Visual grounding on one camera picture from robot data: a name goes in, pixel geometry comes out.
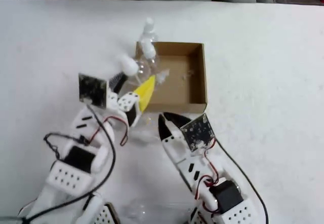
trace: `table surface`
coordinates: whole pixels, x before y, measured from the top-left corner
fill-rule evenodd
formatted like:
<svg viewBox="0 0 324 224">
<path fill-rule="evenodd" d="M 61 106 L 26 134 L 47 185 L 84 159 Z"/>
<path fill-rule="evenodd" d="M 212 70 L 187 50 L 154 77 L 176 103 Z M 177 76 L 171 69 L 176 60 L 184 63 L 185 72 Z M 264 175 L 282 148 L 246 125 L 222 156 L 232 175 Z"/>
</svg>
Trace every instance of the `table surface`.
<svg viewBox="0 0 324 224">
<path fill-rule="evenodd" d="M 66 132 L 81 109 L 78 72 L 119 71 L 115 55 L 134 55 L 150 16 L 160 41 L 205 44 L 207 114 L 270 223 L 322 223 L 323 7 L 0 0 L 0 14 L 1 215 L 42 189 L 54 160 L 42 138 Z M 110 181 L 119 189 L 108 196 L 117 209 L 132 198 L 192 200 L 158 140 L 133 141 L 117 149 Z"/>
</svg>

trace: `white bottle cap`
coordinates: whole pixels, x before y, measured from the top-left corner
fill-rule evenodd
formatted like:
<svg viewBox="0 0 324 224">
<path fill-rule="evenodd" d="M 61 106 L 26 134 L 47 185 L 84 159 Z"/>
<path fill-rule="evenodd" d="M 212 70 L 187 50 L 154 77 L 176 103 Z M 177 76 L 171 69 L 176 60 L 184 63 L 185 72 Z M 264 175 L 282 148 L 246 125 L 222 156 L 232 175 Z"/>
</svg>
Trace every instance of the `white bottle cap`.
<svg viewBox="0 0 324 224">
<path fill-rule="evenodd" d="M 156 51 L 150 39 L 143 39 L 141 41 L 144 57 L 146 59 L 153 59 L 156 56 Z"/>
<path fill-rule="evenodd" d="M 138 64 L 130 56 L 123 54 L 118 57 L 121 69 L 127 76 L 134 76 L 138 71 Z"/>
<path fill-rule="evenodd" d="M 143 33 L 154 32 L 154 21 L 152 18 L 146 18 Z"/>
</svg>

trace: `circuit board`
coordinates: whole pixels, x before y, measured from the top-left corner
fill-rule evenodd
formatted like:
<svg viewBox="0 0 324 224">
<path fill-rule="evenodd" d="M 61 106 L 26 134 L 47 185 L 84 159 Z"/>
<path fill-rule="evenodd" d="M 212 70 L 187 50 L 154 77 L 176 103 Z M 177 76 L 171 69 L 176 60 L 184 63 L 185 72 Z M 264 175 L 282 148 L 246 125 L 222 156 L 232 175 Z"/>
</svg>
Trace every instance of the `circuit board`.
<svg viewBox="0 0 324 224">
<path fill-rule="evenodd" d="M 180 130 L 192 152 L 197 150 L 200 145 L 207 146 L 215 137 L 206 114 L 182 126 Z"/>
<path fill-rule="evenodd" d="M 79 99 L 90 100 L 97 107 L 106 108 L 108 84 L 105 80 L 79 73 Z"/>
</svg>

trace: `cardboard box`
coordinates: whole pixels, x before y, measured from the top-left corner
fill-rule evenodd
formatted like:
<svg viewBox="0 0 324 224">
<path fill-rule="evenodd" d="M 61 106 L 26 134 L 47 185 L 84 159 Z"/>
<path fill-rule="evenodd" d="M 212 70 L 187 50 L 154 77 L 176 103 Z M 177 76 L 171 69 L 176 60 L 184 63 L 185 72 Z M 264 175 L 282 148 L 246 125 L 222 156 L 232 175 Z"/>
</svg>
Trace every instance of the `cardboard box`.
<svg viewBox="0 0 324 224">
<path fill-rule="evenodd" d="M 158 86 L 147 111 L 203 113 L 207 106 L 204 45 L 200 43 L 154 43 L 160 59 L 159 70 L 169 69 L 165 82 Z M 142 51 L 136 46 L 136 58 Z"/>
</svg>

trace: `yellow object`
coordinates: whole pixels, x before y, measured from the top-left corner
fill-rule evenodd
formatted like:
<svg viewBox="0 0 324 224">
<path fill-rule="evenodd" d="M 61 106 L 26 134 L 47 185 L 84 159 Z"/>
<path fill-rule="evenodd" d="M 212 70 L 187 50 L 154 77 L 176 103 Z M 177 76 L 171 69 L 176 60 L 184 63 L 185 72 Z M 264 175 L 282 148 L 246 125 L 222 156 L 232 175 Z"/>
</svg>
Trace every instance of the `yellow object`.
<svg viewBox="0 0 324 224">
<path fill-rule="evenodd" d="M 151 100 L 154 91 L 154 85 L 155 76 L 151 76 L 134 91 L 140 97 L 139 106 L 142 112 L 144 112 Z"/>
</svg>

